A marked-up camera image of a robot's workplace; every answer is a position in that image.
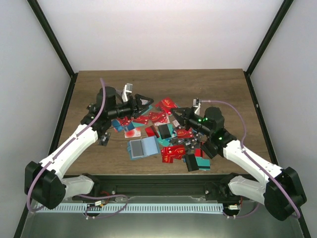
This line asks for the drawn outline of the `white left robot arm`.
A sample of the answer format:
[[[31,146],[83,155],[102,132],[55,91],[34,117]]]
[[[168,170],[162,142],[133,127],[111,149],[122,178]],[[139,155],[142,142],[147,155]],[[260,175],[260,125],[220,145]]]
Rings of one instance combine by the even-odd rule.
[[[53,209],[66,198],[85,195],[96,200],[100,197],[101,187],[91,175],[72,178],[64,175],[88,147],[105,138],[113,120],[136,119],[149,109],[154,100],[140,94],[132,96],[129,87],[126,84],[119,94],[113,87],[102,86],[95,103],[88,106],[89,112],[72,135],[46,158],[26,166],[24,191],[29,211],[35,212],[32,200]]]

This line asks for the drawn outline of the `blue leather card holder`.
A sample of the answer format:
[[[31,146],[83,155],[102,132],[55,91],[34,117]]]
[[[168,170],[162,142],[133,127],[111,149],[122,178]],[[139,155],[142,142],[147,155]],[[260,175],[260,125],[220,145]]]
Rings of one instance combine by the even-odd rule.
[[[142,157],[133,158],[132,154],[131,154],[131,141],[133,141],[133,140],[130,140],[127,143],[127,152],[129,153],[129,157],[130,157],[131,161],[138,160],[138,159],[145,158],[145,157],[149,157],[149,156],[156,155],[156,154],[160,153],[159,143],[158,143],[158,140],[155,136],[143,138],[140,140],[142,141],[143,152],[144,152],[144,156],[142,156]]]

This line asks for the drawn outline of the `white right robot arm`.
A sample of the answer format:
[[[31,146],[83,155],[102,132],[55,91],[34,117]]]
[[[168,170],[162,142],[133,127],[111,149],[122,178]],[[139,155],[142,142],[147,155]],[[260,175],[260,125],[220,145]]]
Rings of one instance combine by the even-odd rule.
[[[300,218],[300,207],[307,198],[298,173],[291,167],[283,169],[243,145],[224,126],[224,116],[220,108],[208,107],[203,117],[191,108],[172,108],[171,113],[179,124],[206,136],[201,145],[209,158],[220,155],[234,162],[254,177],[249,180],[234,176],[220,187],[220,194],[230,200],[243,196],[265,206],[277,220],[284,221],[293,216]]]

